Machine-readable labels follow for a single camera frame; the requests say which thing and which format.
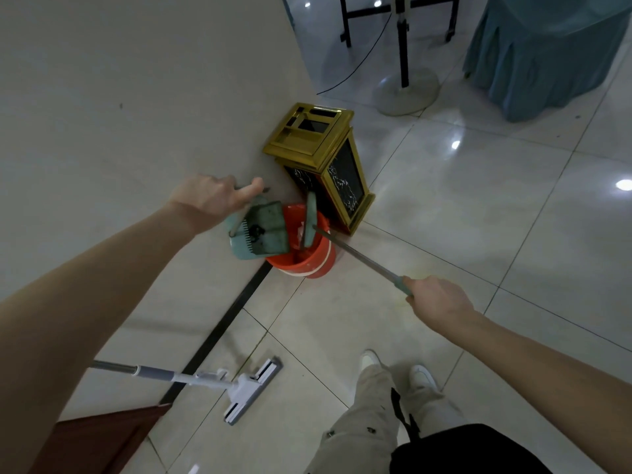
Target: orange bucket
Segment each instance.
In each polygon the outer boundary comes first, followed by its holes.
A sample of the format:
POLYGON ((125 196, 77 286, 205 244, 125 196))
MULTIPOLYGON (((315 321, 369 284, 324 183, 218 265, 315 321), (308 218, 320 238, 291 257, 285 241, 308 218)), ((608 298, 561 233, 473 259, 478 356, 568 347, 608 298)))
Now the orange bucket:
MULTIPOLYGON (((331 241, 316 233, 312 247, 303 251, 300 250, 298 229, 305 221, 305 205, 283 206, 283 217, 288 230, 291 250, 286 254, 266 258, 268 262, 290 276, 304 276, 313 279, 327 274, 336 261, 336 248, 331 241)), ((317 217, 318 226, 330 232, 327 218, 320 211, 317 217)))

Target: mop handle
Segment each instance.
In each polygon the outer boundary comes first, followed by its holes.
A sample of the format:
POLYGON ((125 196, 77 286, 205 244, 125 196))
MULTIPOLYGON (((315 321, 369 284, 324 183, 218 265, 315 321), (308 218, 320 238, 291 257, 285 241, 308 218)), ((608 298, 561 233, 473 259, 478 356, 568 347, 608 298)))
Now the mop handle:
POLYGON ((166 369, 141 365, 131 366, 127 364, 110 363, 107 361, 99 361, 98 359, 93 360, 90 367, 94 369, 103 369, 105 371, 131 374, 132 376, 144 377, 147 379, 156 379, 158 381, 205 385, 216 389, 228 389, 233 385, 230 381, 220 380, 215 374, 202 373, 199 376, 191 376, 189 374, 180 374, 166 369))

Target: hand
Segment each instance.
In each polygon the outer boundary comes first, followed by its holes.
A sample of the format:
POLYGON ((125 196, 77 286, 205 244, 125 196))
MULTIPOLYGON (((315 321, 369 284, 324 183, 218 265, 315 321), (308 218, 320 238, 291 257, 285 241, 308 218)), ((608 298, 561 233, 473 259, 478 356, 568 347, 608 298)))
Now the hand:
POLYGON ((426 279, 403 278, 413 293, 406 301, 415 315, 433 331, 448 337, 452 326, 457 326, 472 315, 482 316, 474 310, 468 295, 461 286, 446 279, 429 276, 426 279))
POLYGON ((199 234, 211 229, 239 211, 264 190, 264 180, 255 178, 244 188, 235 190, 234 176, 217 179, 196 175, 180 184, 169 197, 167 206, 175 206, 199 234))

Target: shoe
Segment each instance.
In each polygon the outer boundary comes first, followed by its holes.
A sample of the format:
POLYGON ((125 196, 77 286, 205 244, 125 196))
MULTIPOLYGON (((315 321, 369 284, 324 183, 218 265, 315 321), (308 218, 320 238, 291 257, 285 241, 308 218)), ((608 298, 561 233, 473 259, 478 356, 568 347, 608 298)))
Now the shoe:
POLYGON ((374 350, 366 350, 359 358, 359 371, 362 372, 369 366, 378 365, 381 366, 382 362, 374 350))
POLYGON ((421 366, 421 364, 416 364, 415 366, 410 368, 408 379, 410 381, 410 387, 412 389, 423 387, 432 387, 433 389, 438 389, 437 383, 434 381, 434 378, 432 377, 430 371, 421 366))

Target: black cable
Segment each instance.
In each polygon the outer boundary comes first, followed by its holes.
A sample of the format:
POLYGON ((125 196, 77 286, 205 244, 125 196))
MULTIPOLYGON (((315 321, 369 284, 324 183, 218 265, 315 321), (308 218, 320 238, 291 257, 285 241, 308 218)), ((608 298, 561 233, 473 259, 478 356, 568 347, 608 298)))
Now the black cable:
POLYGON ((382 35, 384 34, 384 30, 386 30, 386 27, 388 26, 389 22, 391 21, 391 16, 393 16, 393 14, 391 13, 389 15, 389 19, 386 20, 386 23, 384 24, 384 28, 382 29, 382 32, 380 33, 380 36, 377 37, 377 39, 375 40, 375 43, 373 43, 373 46, 371 47, 371 49, 368 51, 367 56, 364 57, 364 59, 359 63, 359 65, 356 66, 356 69, 352 71, 352 73, 347 76, 344 80, 342 80, 340 83, 338 83, 337 85, 334 85, 331 88, 326 89, 323 92, 320 93, 316 93, 316 94, 323 94, 323 93, 327 93, 330 92, 331 90, 333 90, 334 88, 339 87, 340 85, 342 85, 345 81, 347 81, 349 78, 351 78, 353 76, 353 73, 355 73, 356 71, 358 71, 358 68, 360 66, 362 66, 362 63, 364 63, 364 61, 368 58, 368 56, 371 54, 371 51, 373 51, 373 48, 375 48, 375 45, 377 44, 378 41, 380 41, 380 38, 382 38, 382 35))

